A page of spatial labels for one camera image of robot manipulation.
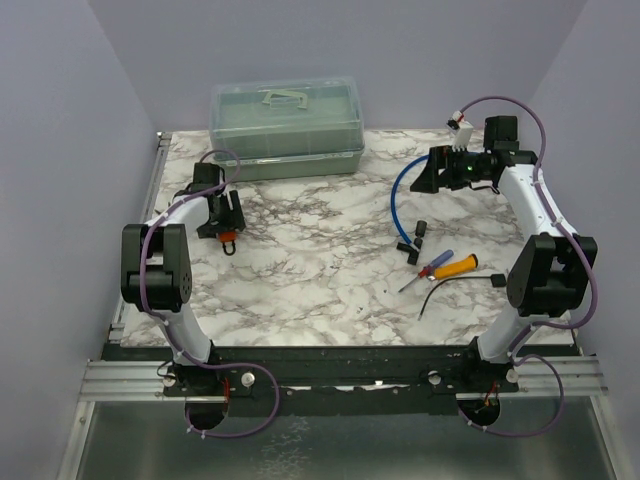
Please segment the orange padlock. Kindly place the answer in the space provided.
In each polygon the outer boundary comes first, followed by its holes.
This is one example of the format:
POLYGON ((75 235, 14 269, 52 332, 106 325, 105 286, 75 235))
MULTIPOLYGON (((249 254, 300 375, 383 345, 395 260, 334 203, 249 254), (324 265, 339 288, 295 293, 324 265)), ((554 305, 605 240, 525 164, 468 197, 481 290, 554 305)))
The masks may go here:
POLYGON ((236 253, 237 233, 235 231, 219 233, 217 239, 221 243, 223 253, 226 256, 233 256, 236 253))

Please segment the clear green plastic storage box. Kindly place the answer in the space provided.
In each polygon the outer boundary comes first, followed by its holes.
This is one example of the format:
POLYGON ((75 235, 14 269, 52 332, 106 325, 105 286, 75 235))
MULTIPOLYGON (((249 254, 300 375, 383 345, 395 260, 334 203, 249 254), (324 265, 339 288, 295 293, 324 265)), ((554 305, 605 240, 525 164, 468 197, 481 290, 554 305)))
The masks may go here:
POLYGON ((214 162, 241 181, 353 174, 365 149, 351 77, 220 85, 211 97, 214 162))

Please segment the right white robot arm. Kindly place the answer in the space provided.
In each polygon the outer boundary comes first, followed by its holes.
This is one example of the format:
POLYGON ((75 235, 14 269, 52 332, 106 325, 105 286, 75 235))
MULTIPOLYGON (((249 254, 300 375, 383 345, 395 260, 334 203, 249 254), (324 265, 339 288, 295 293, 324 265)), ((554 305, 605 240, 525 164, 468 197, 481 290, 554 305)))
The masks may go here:
POLYGON ((479 357, 459 370, 462 384, 480 392, 496 380, 492 363, 512 360, 537 328, 578 326, 571 314, 583 303, 598 247, 565 222, 544 182, 539 156, 519 146, 516 117, 487 118, 480 153, 468 149, 473 127, 462 112, 454 112, 447 125, 452 144, 430 149, 411 191, 436 194, 486 181, 507 199, 525 240, 507 277, 507 306, 478 337, 479 357))

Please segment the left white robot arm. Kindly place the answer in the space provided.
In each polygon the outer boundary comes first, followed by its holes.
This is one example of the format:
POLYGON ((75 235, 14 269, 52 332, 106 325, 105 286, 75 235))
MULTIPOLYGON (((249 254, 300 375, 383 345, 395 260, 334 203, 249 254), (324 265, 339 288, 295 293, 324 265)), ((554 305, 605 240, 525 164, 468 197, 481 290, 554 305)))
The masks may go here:
POLYGON ((172 350, 172 359, 191 366, 187 382, 201 395, 214 393, 222 380, 213 341, 190 306, 193 272, 189 237, 213 239, 226 256, 246 228, 239 194, 228 190, 223 168, 197 163, 193 178, 155 218, 123 228, 120 290, 125 303, 152 319, 172 350))

